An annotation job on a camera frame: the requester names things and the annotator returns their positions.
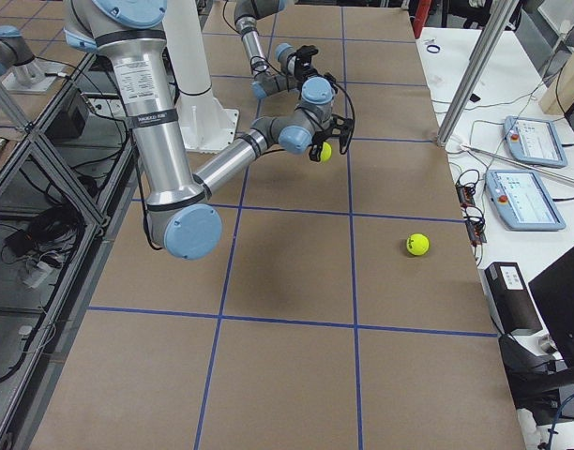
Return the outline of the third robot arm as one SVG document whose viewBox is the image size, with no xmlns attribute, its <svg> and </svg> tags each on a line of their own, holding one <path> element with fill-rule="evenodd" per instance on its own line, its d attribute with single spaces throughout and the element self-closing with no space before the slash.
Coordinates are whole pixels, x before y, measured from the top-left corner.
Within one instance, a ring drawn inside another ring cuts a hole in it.
<svg viewBox="0 0 574 450">
<path fill-rule="evenodd" d="M 13 25 L 0 25 L 0 76 L 11 68 L 22 68 L 36 57 L 21 31 Z"/>
</svg>

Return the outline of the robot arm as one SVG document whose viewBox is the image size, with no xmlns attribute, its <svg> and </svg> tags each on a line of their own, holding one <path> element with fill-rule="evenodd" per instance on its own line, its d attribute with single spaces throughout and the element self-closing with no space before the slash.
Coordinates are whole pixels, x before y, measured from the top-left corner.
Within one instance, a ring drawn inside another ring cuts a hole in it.
<svg viewBox="0 0 574 450">
<path fill-rule="evenodd" d="M 255 97 L 264 99 L 282 91 L 301 89 L 303 84 L 320 75 L 312 64 L 319 52 L 314 45 L 295 49 L 280 44 L 276 49 L 279 68 L 274 68 L 263 50 L 257 22 L 286 8 L 286 1 L 237 1 L 234 8 L 234 28 L 241 37 L 253 77 L 251 89 Z"/>
<path fill-rule="evenodd" d="M 286 116 L 263 117 L 237 133 L 238 111 L 214 97 L 201 24 L 191 1 L 67 1 L 70 46 L 107 58 L 126 122 L 143 163 L 149 195 L 144 228 L 153 246 L 197 260 L 219 242 L 222 221 L 212 195 L 274 145 L 320 159 L 338 117 L 334 84 L 310 64 L 309 50 L 278 49 L 280 71 L 265 72 L 257 22 L 285 7 L 281 1 L 240 1 L 234 24 L 254 87 L 263 97 L 297 88 Z"/>
</svg>

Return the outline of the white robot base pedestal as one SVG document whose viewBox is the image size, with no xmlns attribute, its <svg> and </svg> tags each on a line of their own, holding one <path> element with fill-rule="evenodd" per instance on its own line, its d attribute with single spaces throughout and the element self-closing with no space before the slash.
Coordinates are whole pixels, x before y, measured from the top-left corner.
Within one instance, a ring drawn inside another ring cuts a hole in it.
<svg viewBox="0 0 574 450">
<path fill-rule="evenodd" d="M 193 152 L 218 153 L 233 142 L 239 111 L 223 108 L 213 93 L 196 3 L 168 1 L 163 26 L 184 145 Z"/>
</svg>

